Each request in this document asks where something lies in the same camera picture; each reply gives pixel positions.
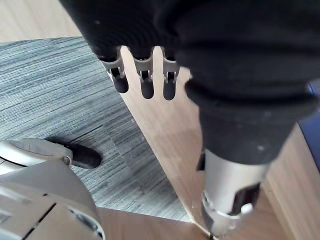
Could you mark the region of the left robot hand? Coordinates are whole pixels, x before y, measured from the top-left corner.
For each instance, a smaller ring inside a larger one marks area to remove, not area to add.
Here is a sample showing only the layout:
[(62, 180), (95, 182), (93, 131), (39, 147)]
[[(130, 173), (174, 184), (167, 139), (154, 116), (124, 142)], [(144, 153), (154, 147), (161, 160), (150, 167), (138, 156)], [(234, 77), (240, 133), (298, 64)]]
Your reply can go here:
[(297, 121), (318, 109), (317, 0), (63, 0), (90, 48), (122, 83), (120, 47), (147, 60), (155, 46), (188, 68), (199, 108), (205, 171), (202, 211), (216, 237), (258, 200), (261, 183)]

